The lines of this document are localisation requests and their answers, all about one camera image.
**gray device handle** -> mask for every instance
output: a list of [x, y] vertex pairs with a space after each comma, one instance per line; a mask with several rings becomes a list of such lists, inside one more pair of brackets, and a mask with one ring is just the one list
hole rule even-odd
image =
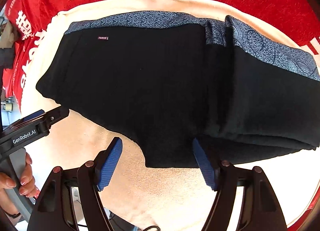
[[[5, 170], [4, 173], [11, 177], [17, 183], [17, 186], [13, 189], [6, 189], [5, 191], [13, 204], [16, 206], [17, 210], [21, 213], [25, 221], [29, 222], [35, 200], [34, 198], [26, 198], [25, 196], [21, 196], [19, 194], [19, 188], [21, 187], [19, 180], [26, 167], [25, 148], [19, 149], [10, 154], [9, 159], [10, 160], [7, 159], [6, 161], [7, 170]], [[8, 170], [8, 168], [10, 168], [11, 166], [15, 172], [15, 176], [12, 170]]]

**fingernail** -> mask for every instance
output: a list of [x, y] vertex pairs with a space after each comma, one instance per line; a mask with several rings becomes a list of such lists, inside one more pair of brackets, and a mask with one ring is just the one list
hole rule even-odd
[[23, 195], [26, 195], [26, 194], [27, 194], [27, 191], [23, 191], [23, 189], [22, 189], [22, 190], [20, 190], [19, 193], [20, 193], [21, 196], [23, 196]]
[[35, 194], [35, 198], [37, 199], [40, 194], [40, 190], [37, 188], [37, 193]]
[[23, 185], [27, 184], [27, 180], [28, 180], [27, 177], [23, 177], [23, 178], [21, 179], [21, 185], [23, 186]]
[[16, 186], [15, 182], [10, 178], [7, 178], [5, 183], [9, 188], [14, 188]]

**screw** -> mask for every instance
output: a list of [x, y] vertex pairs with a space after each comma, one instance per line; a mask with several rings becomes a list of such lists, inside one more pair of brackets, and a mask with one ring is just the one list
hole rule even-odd
[[60, 170], [61, 170], [61, 168], [59, 166], [57, 166], [57, 167], [54, 167], [52, 171], [54, 173], [58, 173]]
[[228, 167], [230, 165], [230, 162], [228, 162], [227, 160], [223, 160], [221, 164], [225, 167]]
[[87, 161], [86, 163], [85, 163], [85, 166], [86, 167], [88, 167], [88, 168], [90, 168], [90, 167], [92, 167], [94, 165], [94, 162], [93, 161]]
[[261, 173], [262, 172], [262, 168], [258, 167], [258, 166], [255, 166], [253, 167], [254, 171], [257, 172], [257, 173]]

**cable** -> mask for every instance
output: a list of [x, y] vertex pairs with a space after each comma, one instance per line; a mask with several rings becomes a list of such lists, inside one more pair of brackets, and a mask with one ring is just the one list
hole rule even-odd
[[[113, 222], [116, 224], [116, 226], [117, 227], [119, 227], [122, 231], [125, 231], [122, 227], [120, 227], [119, 225], [118, 225], [118, 223], [113, 219], [114, 217], [115, 217], [115, 213], [112, 213], [111, 211], [110, 211], [110, 218], [109, 218], [109, 221], [110, 220], [113, 220]], [[88, 228], [88, 226], [85, 226], [85, 225], [80, 225], [80, 224], [78, 224], [78, 226], [79, 227], [86, 227], [86, 228]], [[160, 229], [160, 227], [158, 227], [158, 226], [150, 226], [150, 227], [147, 227], [146, 229], [143, 229], [143, 231], [148, 231], [148, 230], [150, 230], [150, 229], [153, 229], [153, 228], [156, 228], [157, 229], [157, 231], [161, 231], [161, 229]]]
[[158, 227], [158, 226], [150, 226], [150, 227], [147, 227], [146, 229], [143, 229], [143, 231], [148, 231], [148, 230], [150, 230], [152, 228], [156, 228], [158, 231], [161, 230], [160, 227]]

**blue rubber pad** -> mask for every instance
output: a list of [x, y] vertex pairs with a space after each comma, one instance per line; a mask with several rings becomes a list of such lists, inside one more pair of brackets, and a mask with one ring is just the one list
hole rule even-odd
[[211, 163], [209, 162], [197, 139], [193, 139], [192, 146], [193, 154], [195, 155], [204, 181], [209, 187], [212, 188], [212, 190], [214, 190], [216, 188], [216, 183], [214, 181], [214, 170], [211, 166]]
[[120, 159], [121, 153], [122, 140], [118, 139], [101, 169], [100, 182], [98, 183], [99, 191], [102, 191], [104, 187], [109, 185], [111, 177]]

